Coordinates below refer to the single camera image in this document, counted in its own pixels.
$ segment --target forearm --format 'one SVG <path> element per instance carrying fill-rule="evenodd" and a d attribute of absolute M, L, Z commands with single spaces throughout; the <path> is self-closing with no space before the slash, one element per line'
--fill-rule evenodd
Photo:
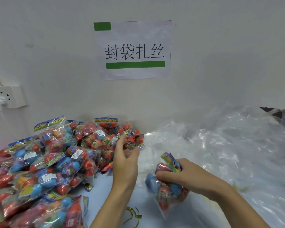
<path fill-rule="evenodd" d="M 118 228 L 131 194 L 129 189 L 112 187 L 90 228 Z"/>
<path fill-rule="evenodd" d="M 232 228 L 270 228 L 250 204 L 225 182 L 217 187 L 216 202 Z"/>

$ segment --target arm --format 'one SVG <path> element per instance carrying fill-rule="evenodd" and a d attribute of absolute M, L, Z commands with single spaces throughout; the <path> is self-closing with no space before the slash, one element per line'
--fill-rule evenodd
<path fill-rule="evenodd" d="M 156 177 L 202 194 L 219 204 L 232 228 L 270 228 L 259 214 L 225 181 L 187 159 L 177 160 L 182 172 L 160 171 Z"/>
<path fill-rule="evenodd" d="M 125 135 L 117 142 L 113 161 L 112 189 L 90 228 L 118 228 L 121 224 L 122 216 L 136 184 L 139 156 L 139 148 L 136 147 L 126 159 L 125 153 L 129 150 L 123 150 L 125 142 Z"/>

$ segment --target hand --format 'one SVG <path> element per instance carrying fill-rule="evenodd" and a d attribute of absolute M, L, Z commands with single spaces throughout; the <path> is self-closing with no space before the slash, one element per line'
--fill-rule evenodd
<path fill-rule="evenodd" d="M 215 201 L 222 186 L 227 183 L 186 158 L 177 159 L 177 161 L 183 169 L 182 172 L 159 171 L 156 177 L 162 181 L 180 184 L 194 193 L 202 194 Z"/>
<path fill-rule="evenodd" d="M 129 152 L 129 149 L 123 149 L 126 142 L 126 135 L 119 138 L 116 144 L 115 155 L 113 160 L 113 186 L 112 188 L 133 191 L 137 175 L 138 175 L 138 156 L 139 148 L 135 147 L 132 150 L 131 155 L 126 158 L 125 154 Z"/>

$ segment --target green stripe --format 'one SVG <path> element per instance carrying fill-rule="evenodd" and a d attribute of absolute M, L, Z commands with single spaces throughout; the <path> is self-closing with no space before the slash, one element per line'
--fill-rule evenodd
<path fill-rule="evenodd" d="M 165 66 L 166 66 L 166 61 L 106 63 L 107 70 L 109 69 L 129 69 L 129 68 L 154 68 L 154 67 L 165 67 Z"/>
<path fill-rule="evenodd" d="M 95 31 L 111 30 L 110 22 L 95 22 L 94 23 Z"/>

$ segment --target electrical socket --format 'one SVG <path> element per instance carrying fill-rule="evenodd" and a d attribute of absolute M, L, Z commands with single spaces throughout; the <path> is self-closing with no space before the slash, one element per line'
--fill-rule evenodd
<path fill-rule="evenodd" d="M 0 86 L 0 96 L 7 100 L 7 108 L 19 108 L 26 105 L 20 86 Z"/>

